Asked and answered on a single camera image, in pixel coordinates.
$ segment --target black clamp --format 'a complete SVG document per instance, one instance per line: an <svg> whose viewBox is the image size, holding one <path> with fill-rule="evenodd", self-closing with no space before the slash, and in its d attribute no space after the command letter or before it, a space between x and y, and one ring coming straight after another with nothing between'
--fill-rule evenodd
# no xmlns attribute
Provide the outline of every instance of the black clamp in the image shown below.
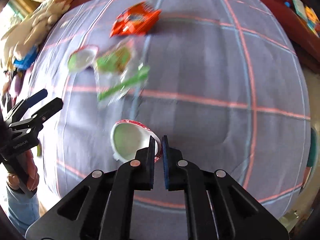
<svg viewBox="0 0 320 240"><path fill-rule="evenodd" d="M31 97L20 101L8 113L2 124L2 141L0 145L0 163L2 162L8 172L17 174L20 179L21 190L32 198L36 193L27 188L28 174L26 173L26 160L23 152L39 144L38 134L43 123L60 111L63 107L61 98L55 98L35 112L31 118L20 121L26 111L47 97L45 89Z"/></svg>
<svg viewBox="0 0 320 240"><path fill-rule="evenodd" d="M162 138L165 186L184 190L189 239L286 240L285 227L224 170L202 171Z"/></svg>
<svg viewBox="0 0 320 240"><path fill-rule="evenodd" d="M153 188L155 140L117 171L89 174L36 221L26 239L129 239L133 194Z"/></svg>

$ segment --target plaid pattern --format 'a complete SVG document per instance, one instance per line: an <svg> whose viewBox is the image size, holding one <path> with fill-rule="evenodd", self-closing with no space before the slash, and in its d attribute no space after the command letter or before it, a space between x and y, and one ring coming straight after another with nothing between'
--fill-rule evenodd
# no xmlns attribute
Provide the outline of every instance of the plaid pattern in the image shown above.
<svg viewBox="0 0 320 240"><path fill-rule="evenodd" d="M91 171L116 169L110 130L135 119L201 169L225 169L280 217L299 193L310 147L307 88L282 27L259 0L148 0L162 10L138 43L148 85L99 110L93 71L69 75L68 57L86 44L118 43L109 38L113 21L141 1L89 1L48 36L30 94L45 87L48 100L64 100L40 134L50 189L62 197ZM154 190L134 199L131 238L187 237L183 193L165 191L161 161Z"/></svg>

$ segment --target metal screw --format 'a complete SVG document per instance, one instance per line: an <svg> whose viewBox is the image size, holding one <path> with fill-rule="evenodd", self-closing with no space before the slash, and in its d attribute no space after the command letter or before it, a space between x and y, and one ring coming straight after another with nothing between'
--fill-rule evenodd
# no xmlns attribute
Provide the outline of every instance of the metal screw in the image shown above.
<svg viewBox="0 0 320 240"><path fill-rule="evenodd" d="M101 175L102 175L102 172L98 171L98 170L96 170L92 173L92 177L94 177L94 178L99 178L99 177L101 177Z"/></svg>
<svg viewBox="0 0 320 240"><path fill-rule="evenodd" d="M178 165L181 167L185 167L188 165L188 162L186 160L180 160L178 161Z"/></svg>
<svg viewBox="0 0 320 240"><path fill-rule="evenodd" d="M220 177L220 178L223 178L223 177L226 176L226 172L223 171L223 170L218 170L218 171L216 172L216 174L217 174L217 176Z"/></svg>
<svg viewBox="0 0 320 240"><path fill-rule="evenodd" d="M141 163L140 163L140 161L138 161L138 160L132 160L132 161L130 162L130 165L131 165L132 167L138 167L140 164L141 164Z"/></svg>

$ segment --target white bowl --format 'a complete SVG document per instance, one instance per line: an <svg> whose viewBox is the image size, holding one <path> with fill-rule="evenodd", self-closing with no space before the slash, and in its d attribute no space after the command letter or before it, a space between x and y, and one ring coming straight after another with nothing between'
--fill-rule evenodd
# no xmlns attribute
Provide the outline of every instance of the white bowl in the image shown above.
<svg viewBox="0 0 320 240"><path fill-rule="evenodd" d="M137 150L149 147L150 135L156 141L155 155L157 155L161 150L161 143L148 127L134 120L116 122L110 134L114 159L123 163L133 160Z"/></svg>
<svg viewBox="0 0 320 240"><path fill-rule="evenodd" d="M89 67L96 58L99 48L95 45L86 45L71 53L68 59L70 72L80 72Z"/></svg>

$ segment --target white cup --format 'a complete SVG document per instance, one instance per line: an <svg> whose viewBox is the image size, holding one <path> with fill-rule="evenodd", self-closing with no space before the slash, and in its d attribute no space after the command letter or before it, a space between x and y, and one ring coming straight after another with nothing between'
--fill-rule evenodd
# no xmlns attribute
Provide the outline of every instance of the white cup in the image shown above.
<svg viewBox="0 0 320 240"><path fill-rule="evenodd" d="M139 149L149 147L150 135L155 139L155 155L161 150L159 138L145 125L134 120L120 120L110 134L113 157L125 163L135 158Z"/></svg>

